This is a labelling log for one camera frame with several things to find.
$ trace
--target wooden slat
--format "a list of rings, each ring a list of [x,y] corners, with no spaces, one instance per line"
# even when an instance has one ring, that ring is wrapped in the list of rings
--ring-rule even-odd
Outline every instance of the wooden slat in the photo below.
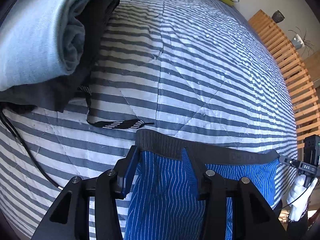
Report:
[[[306,71],[304,69],[302,69],[299,73],[295,74],[294,76],[287,78],[284,82],[286,84],[292,82],[293,80],[296,80],[297,78],[306,75]]]
[[[278,66],[279,68],[282,68],[284,66],[286,66],[288,63],[292,62],[293,60],[299,60],[297,58],[296,54],[292,54],[291,56],[287,57],[286,59],[284,59],[283,61],[281,61]]]
[[[302,102],[302,103],[300,103],[298,105],[295,105],[295,106],[292,107],[292,109],[293,109],[293,111],[296,111],[296,110],[298,110],[300,108],[303,108],[303,107],[305,107],[307,105],[310,105],[310,104],[312,104],[312,103],[314,103],[316,101],[318,101],[318,96],[315,96],[315,97],[313,97],[313,98],[311,98],[311,99],[309,99],[309,100],[307,100],[305,102]]]
[[[319,135],[320,134],[320,131],[315,131],[315,132],[311,132],[311,133],[306,133],[306,134],[303,134],[303,135],[300,135],[297,137],[297,141],[300,141],[300,140],[303,140],[304,138],[308,137],[308,136],[311,136],[311,135]]]
[[[298,125],[306,123],[306,122],[311,122],[312,120],[317,119],[319,117],[320,117],[320,114],[316,113],[314,115],[311,115],[311,116],[308,116],[306,118],[303,118],[303,119],[296,121],[296,125],[298,126]]]
[[[298,89],[290,92],[290,93],[289,93],[289,96],[290,96],[290,97],[293,97],[294,95],[296,95],[296,94],[298,94],[298,93],[301,93],[301,92],[303,92],[304,90],[306,90],[306,89],[308,89],[308,88],[310,88],[310,87],[312,87],[312,86],[313,86],[313,82],[310,82],[310,83],[308,83],[308,84],[306,84],[306,85],[304,85],[304,86],[302,86],[302,87],[300,87],[300,88],[298,88]]]
[[[286,51],[291,51],[291,46],[290,44],[285,45],[284,47],[282,47],[279,51],[277,51],[276,53],[274,53],[272,56],[274,59],[277,59],[279,56],[283,55]]]
[[[313,111],[316,111],[317,109],[319,109],[319,107],[320,107],[319,104],[316,105],[316,106],[312,106],[312,107],[310,107],[308,109],[305,109],[305,110],[303,110],[301,112],[298,112],[298,113],[294,114],[294,117],[295,117],[295,119],[297,119],[297,118],[299,118],[301,116],[304,116],[305,114],[309,114],[309,113],[311,113]]]
[[[285,73],[286,71],[288,71],[289,69],[292,69],[293,67],[295,67],[296,65],[300,65],[300,59],[296,59],[293,62],[290,62],[288,65],[284,66],[283,68],[280,69],[281,73]]]
[[[302,83],[304,83],[304,82],[306,82],[306,81],[309,81],[309,80],[310,80],[310,76],[305,76],[305,77],[299,79],[298,81],[296,81],[295,83],[287,86],[287,90],[293,89],[293,88],[295,88],[296,86],[298,86],[298,85],[300,85],[300,84],[302,84]]]
[[[291,55],[295,54],[293,49],[288,49],[288,45],[284,46],[284,48],[285,48],[285,50],[283,50],[283,48],[281,49],[281,50],[283,50],[283,53],[279,57],[276,58],[277,64],[279,64],[281,61],[285,60],[286,58],[290,57]]]
[[[268,37],[273,31],[276,30],[276,25],[274,24],[269,24],[266,28],[264,28],[261,32],[258,33],[260,39],[265,39]]]
[[[315,122],[315,123],[303,126],[301,128],[298,128],[297,129],[297,133],[301,133],[301,132],[304,132],[304,131],[307,131],[307,130],[311,130],[312,128],[316,128],[317,126],[320,126],[320,122]]]
[[[266,47],[270,46],[271,44],[273,44],[274,42],[276,42],[278,39],[280,39],[284,34],[279,32],[277,33],[274,37],[272,37],[269,41],[267,41],[264,45]]]
[[[288,76],[291,76],[291,75],[295,74],[295,73],[298,72],[300,69],[301,69],[301,66],[298,65],[298,66],[294,67],[292,70],[289,70],[288,72],[283,73],[282,76],[283,76],[283,78],[286,78],[286,77],[288,77]]]
[[[291,102],[292,102],[293,104],[298,103],[299,101],[301,101],[301,100],[303,100],[303,99],[305,99],[305,98],[313,95],[313,94],[315,93],[315,91],[316,91],[316,90],[314,89],[314,91],[311,90],[311,91],[308,91],[308,92],[304,93],[304,94],[301,95],[301,96],[298,96],[298,97],[296,97],[296,98],[292,98],[292,99],[291,99]]]
[[[301,149],[301,148],[303,148],[304,147],[304,143],[299,143],[298,145],[297,145],[297,148],[298,149]]]
[[[279,31],[275,29],[273,32],[269,33],[268,36],[262,39],[263,43],[266,43],[272,39],[273,36],[275,36]]]
[[[257,27],[255,30],[257,33],[261,33],[264,29],[271,27],[273,23],[269,19],[265,19],[262,22],[262,25]]]
[[[252,18],[249,20],[250,25],[254,28],[255,26],[259,25],[264,15],[262,11],[258,11]]]
[[[286,44],[288,44],[288,41],[286,40],[285,36],[282,36],[277,40],[277,42],[274,42],[273,44],[268,46],[267,50],[270,52],[271,55],[273,55]]]

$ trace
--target white wall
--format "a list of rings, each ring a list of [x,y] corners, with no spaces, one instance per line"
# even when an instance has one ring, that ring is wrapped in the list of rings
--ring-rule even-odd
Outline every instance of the white wall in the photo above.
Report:
[[[247,20],[260,9],[270,17],[276,10],[279,10],[285,19],[278,25],[289,39],[294,36],[294,33],[288,30],[295,30],[299,33],[299,30],[295,28],[297,26],[302,35],[307,30],[307,40],[314,44],[314,50],[320,49],[320,23],[305,0],[240,0],[239,3],[236,3],[236,8]],[[304,48],[298,50],[300,55],[303,50]],[[302,58],[306,57],[308,57],[307,51]]]

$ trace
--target light blue towel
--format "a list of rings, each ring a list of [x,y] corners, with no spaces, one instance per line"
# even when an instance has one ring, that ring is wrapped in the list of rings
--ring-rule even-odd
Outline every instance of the light blue towel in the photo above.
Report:
[[[18,0],[0,28],[0,91],[73,73],[89,0]]]

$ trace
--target gray and white striped quilt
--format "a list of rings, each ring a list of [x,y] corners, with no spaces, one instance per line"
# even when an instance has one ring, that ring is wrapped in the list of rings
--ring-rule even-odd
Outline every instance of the gray and white striped quilt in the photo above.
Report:
[[[92,122],[139,118],[146,128],[204,143],[297,156],[292,105],[281,73],[246,20],[218,0],[121,0],[92,72]],[[135,130],[92,127],[84,99],[64,113],[4,110],[44,170],[64,186],[98,176],[134,144]],[[295,171],[279,166],[275,203]],[[0,208],[31,237],[60,190],[0,124]],[[131,193],[117,201],[125,231]],[[95,238],[94,202],[90,237]]]

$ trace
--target elastic waistband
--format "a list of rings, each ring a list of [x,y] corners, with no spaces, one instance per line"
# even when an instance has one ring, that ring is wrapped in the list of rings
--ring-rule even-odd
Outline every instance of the elastic waistband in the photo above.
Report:
[[[250,165],[266,164],[279,158],[275,150],[266,154],[235,150],[211,144],[187,141],[162,133],[140,129],[136,132],[136,146],[140,151],[150,151],[159,156],[181,161],[181,150],[187,148],[188,154],[197,156],[206,164]]]

